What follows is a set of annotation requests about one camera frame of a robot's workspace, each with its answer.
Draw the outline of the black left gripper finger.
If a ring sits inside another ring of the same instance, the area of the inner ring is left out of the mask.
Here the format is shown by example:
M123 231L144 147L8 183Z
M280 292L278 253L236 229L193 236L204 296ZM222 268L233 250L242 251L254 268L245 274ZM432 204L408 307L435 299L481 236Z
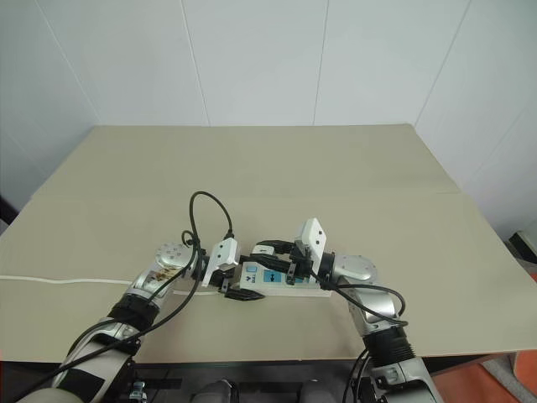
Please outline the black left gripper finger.
M235 301L258 301L264 298L263 294L248 289L228 289L225 297Z

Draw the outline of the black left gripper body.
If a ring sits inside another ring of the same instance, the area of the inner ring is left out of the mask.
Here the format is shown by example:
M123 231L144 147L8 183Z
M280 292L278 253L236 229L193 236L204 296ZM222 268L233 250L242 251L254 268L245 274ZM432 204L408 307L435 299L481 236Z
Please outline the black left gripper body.
M210 279L210 285L217 288L221 294L233 294L237 291L234 285L235 269L215 270Z

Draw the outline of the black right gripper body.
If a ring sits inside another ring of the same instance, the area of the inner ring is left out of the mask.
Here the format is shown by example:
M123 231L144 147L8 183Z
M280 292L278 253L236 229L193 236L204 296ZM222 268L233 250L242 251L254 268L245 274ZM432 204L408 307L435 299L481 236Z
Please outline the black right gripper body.
M306 281L310 278L313 259L308 247L301 249L298 246L294 246L290 250L289 259L289 269L286 274L287 282L296 282L298 279Z

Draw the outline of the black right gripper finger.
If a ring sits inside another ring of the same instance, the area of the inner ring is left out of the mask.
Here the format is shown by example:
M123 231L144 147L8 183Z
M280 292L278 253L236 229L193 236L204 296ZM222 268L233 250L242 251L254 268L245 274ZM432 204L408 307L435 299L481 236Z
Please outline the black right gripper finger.
M256 254L290 254L295 244L283 240L264 240L255 245Z
M289 268L291 266L289 261L282 260L277 256L269 254L250 254L250 260L261 264L268 270L278 271L285 274L289 272Z

